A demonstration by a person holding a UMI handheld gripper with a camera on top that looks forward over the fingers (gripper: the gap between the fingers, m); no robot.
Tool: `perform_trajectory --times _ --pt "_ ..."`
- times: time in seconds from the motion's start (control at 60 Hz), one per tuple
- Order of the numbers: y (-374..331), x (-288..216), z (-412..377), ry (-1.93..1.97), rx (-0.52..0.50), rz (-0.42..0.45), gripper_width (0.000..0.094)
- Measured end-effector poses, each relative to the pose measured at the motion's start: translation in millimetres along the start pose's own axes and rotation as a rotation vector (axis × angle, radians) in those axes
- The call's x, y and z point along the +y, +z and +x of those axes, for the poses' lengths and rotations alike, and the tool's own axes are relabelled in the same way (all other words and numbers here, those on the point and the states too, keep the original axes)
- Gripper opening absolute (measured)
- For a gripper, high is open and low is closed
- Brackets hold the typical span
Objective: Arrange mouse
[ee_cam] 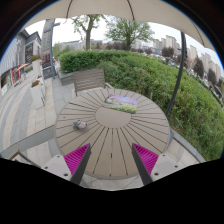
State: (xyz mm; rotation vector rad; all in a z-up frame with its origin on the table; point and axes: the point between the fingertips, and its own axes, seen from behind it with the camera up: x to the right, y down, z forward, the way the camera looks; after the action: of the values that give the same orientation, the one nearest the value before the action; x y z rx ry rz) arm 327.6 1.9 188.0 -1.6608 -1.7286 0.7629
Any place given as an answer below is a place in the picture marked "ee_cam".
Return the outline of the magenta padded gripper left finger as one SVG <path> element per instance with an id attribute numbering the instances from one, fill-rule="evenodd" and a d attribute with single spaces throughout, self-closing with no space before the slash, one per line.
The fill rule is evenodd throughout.
<path id="1" fill-rule="evenodd" d="M 91 147 L 89 144 L 86 144 L 65 156 L 54 156 L 42 169 L 79 185 L 90 155 Z"/>

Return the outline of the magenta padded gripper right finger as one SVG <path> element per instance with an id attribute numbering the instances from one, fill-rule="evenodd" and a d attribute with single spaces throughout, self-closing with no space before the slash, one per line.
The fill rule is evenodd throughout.
<path id="1" fill-rule="evenodd" d="M 156 154 L 143 146 L 132 144 L 132 155 L 143 185 L 148 185 L 180 169 L 167 154 Z"/>

